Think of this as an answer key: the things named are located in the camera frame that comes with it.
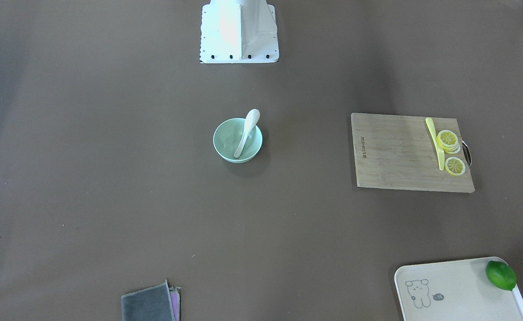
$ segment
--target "wooden cutting board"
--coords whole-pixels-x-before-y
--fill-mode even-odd
[[[426,117],[351,114],[358,187],[472,193],[475,191],[463,152],[455,156],[466,172],[453,176],[438,168]],[[432,118],[436,132],[451,130],[461,141],[455,118]]]

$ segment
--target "towel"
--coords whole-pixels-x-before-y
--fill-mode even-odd
[[[121,297],[123,321],[180,321],[180,287],[168,282]]]

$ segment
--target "yellow knife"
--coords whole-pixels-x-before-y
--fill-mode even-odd
[[[430,131],[430,135],[432,136],[432,142],[434,142],[434,147],[436,148],[436,154],[438,155],[438,166],[440,170],[443,171],[443,162],[445,161],[445,155],[443,154],[443,148],[441,148],[438,145],[438,142],[436,142],[436,128],[434,126],[434,120],[432,120],[432,118],[430,117],[427,117],[426,125],[428,126],[428,130]]]

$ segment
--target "spoon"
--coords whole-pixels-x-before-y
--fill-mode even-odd
[[[239,158],[241,151],[244,150],[245,140],[248,138],[249,132],[253,130],[256,126],[257,121],[260,119],[260,111],[257,109],[252,109],[248,112],[248,115],[245,117],[244,122],[244,134],[241,136],[239,145],[237,145],[236,152],[233,153],[234,158]]]

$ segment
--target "light green bowl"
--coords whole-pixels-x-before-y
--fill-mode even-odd
[[[262,148],[262,131],[256,126],[245,140],[244,150],[239,158],[234,158],[241,135],[244,133],[245,118],[232,118],[223,122],[214,132],[213,142],[216,152],[231,163],[244,163],[252,159]]]

